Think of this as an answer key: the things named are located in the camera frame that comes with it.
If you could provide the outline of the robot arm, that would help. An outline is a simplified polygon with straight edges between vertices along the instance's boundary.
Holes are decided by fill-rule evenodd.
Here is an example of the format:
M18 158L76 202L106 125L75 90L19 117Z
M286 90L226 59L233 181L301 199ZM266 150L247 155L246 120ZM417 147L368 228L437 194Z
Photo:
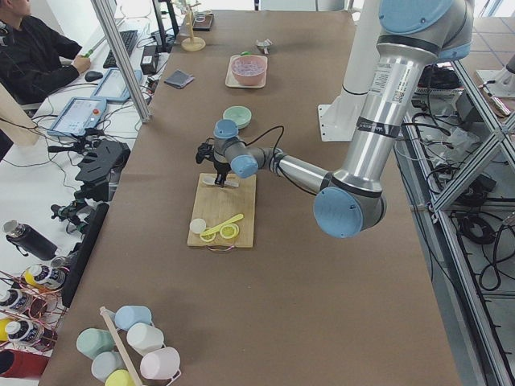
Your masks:
M278 147L252 147L234 121L222 119L208 156L216 184L224 185L230 171L246 179L268 169L315 195L316 222L330 236L352 237L379 223L386 211L381 173L422 72L468 55L473 12L472 1L381 2L379 61L343 166L328 172Z

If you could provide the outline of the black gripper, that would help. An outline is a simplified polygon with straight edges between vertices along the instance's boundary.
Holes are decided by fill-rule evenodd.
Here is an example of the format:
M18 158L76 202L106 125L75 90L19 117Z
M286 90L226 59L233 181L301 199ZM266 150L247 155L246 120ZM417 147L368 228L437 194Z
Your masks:
M229 164L227 162L220 162L215 159L213 161L213 165L216 169L215 183L225 183L229 173Z

